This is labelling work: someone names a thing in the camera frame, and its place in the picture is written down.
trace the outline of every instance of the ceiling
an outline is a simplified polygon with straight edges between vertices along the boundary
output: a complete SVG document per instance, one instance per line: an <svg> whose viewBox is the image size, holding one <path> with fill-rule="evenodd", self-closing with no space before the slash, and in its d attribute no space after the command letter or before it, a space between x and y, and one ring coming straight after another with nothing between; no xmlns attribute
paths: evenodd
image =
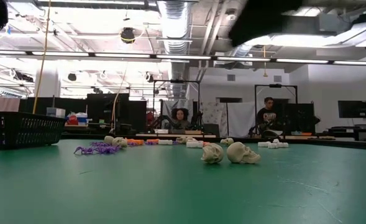
<svg viewBox="0 0 366 224"><path fill-rule="evenodd" d="M155 53L164 54L165 48L162 41L161 17L157 11L139 10L130 6L127 9L117 7L108 8L84 4L89 0L71 0L64 3L62 0L54 0L54 6L50 9L50 23L48 33L48 51L58 52L129 52L129 53ZM242 9L245 1L231 0L227 3L227 11ZM366 7L366 0L361 1L307 1L305 10L291 12L299 16L316 16L320 9L331 12L337 7L345 5L345 11L354 11ZM42 51L45 45L45 27L47 1L10 0L9 1L9 29L0 33L0 49L2 50L28 50ZM213 0L200 0L191 4L191 18L189 22L190 41L189 54L199 54L206 27L210 15ZM229 20L227 14L216 14L215 21L221 18L221 25L217 32L217 38L211 47L210 54L216 52L228 52L232 48L229 45L227 33L234 20ZM137 37L133 44L125 44L120 38L124 27L133 27ZM357 60L366 54L363 48L346 47L344 49L327 49L315 47L289 47L266 45L264 48L253 47L250 52L254 57L286 57L286 58L339 58L345 60ZM148 83L145 74L154 75L155 79L168 79L168 67L170 62L115 62L115 61L79 61L61 60L60 63L67 71L62 80L65 86L109 86L107 91L115 92L123 82L123 87L143 88L144 97L152 95L152 83ZM16 80L11 69L31 76L35 80L35 74L39 63L36 59L29 58L0 58L0 83L13 84L24 83L27 88L4 86L0 90L10 91L17 95L33 95L33 83ZM264 63L254 63L251 68L263 68ZM284 68L286 72L295 66L283 63L273 63L267 68ZM76 82L67 79L68 73L75 73ZM63 88L62 95L67 97L84 97L91 93L91 88ZM164 91L159 97L167 97L171 94Z"/></svg>

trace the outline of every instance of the black plastic crate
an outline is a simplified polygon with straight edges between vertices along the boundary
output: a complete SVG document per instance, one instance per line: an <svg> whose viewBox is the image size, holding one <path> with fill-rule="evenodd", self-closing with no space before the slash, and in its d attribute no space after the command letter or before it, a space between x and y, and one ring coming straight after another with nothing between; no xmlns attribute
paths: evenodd
<svg viewBox="0 0 366 224"><path fill-rule="evenodd" d="M0 149L58 143L64 125L63 118L21 112L0 112Z"/></svg>

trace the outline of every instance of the green table surface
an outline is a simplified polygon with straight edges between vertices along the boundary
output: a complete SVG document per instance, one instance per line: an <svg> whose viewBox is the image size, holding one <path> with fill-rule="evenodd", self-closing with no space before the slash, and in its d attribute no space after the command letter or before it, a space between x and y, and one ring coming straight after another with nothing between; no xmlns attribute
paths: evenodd
<svg viewBox="0 0 366 224"><path fill-rule="evenodd" d="M89 142L0 151L0 223L366 223L366 150L249 144L257 165L185 146L73 154Z"/></svg>

